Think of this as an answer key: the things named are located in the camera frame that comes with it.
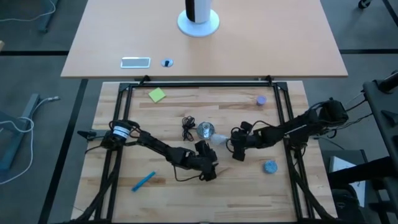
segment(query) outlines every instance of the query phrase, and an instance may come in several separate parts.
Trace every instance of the blue pen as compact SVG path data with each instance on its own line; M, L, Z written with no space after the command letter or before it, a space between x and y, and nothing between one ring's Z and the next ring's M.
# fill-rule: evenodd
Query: blue pen
M151 177L153 177L156 174L155 171L152 171L148 176L146 176L144 179L142 179L138 184L136 184L131 190L133 192L136 192L144 183L146 183Z

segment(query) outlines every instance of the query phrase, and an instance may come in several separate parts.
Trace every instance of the blue round object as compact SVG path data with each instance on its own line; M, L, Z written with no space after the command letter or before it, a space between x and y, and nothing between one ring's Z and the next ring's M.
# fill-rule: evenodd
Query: blue round object
M257 97L257 105L262 106L267 102L267 98L265 96L258 96Z
M275 161L267 161L264 163L264 171L268 174L274 174L278 170L278 165Z

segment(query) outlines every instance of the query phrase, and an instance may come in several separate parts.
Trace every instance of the gray floor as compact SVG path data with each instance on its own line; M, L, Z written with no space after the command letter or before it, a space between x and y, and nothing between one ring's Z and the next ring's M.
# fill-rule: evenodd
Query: gray floor
M398 12L398 2L393 1L396 0L391 0L391 4ZM374 0L365 11L357 9L357 3L322 0L339 48L398 48L398 28L382 1ZM38 21L0 22L0 40L6 42L4 50L68 50L85 4L85 0L60 0L48 34L37 32ZM40 0L0 0L0 18L33 16L40 13L39 6ZM348 78L305 80L310 104L331 96L347 102L359 93L363 82L384 78L398 69L398 55L343 55L343 60ZM0 223L37 223L39 218L80 82L60 78L64 62L65 57L0 57L1 110L18 116L31 93L58 95L62 99L44 105L35 114L34 163L22 177L0 185ZM90 128L102 81L89 81L76 129ZM354 120L369 111L367 105L362 105L349 115ZM334 141L347 149L364 149L370 160L387 155L372 117L340 131ZM336 149L323 140L320 144L322 150ZM25 138L10 173L0 174L0 180L26 167L28 145L29 138ZM74 135L50 222L63 222L70 217L85 146L84 140Z

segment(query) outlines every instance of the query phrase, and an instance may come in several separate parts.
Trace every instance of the purple object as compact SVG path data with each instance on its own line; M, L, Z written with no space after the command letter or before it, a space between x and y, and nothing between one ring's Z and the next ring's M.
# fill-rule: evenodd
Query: purple object
M267 98L265 96L257 97L257 106L262 106L267 102Z

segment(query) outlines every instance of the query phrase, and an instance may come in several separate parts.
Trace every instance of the wooden tabletop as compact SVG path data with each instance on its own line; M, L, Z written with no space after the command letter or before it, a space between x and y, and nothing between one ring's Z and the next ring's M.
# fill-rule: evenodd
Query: wooden tabletop
M119 83L103 84L94 129L108 129L118 86ZM289 82L289 88L295 115L303 113L308 108L303 83ZM195 150L194 142L182 141L181 120L185 116L193 116L196 124L209 121L215 125L217 133L227 136L231 128L239 126L241 121L253 123L261 119L279 124L272 88L163 88L167 96L158 103L153 103L148 97L152 89L134 90L129 119L137 121L143 130L174 147ZM262 108L256 106L257 95L267 97L268 102ZM198 141L195 130L191 133ZM91 142L88 147L99 143ZM234 160L224 146L210 146L216 151L220 162L216 167L217 178L210 182L198 179L177 182L173 167L164 157L144 147L125 147L113 222L296 221L281 142L266 149L248 149L244 162ZM86 155L72 218L79 216L98 192L105 154L104 149L96 149ZM267 160L275 160L278 164L275 174L262 171L262 165ZM317 141L308 143L304 162L310 190L326 210L335 215ZM157 170L156 176L137 192L132 192L131 188L153 170ZM177 168L181 179L197 174L195 170ZM302 207L306 214L304 202Z
M204 38L180 32L184 9L184 0L89 0L62 77L347 76L319 0L214 0L220 28ZM151 65L121 69L122 57Z

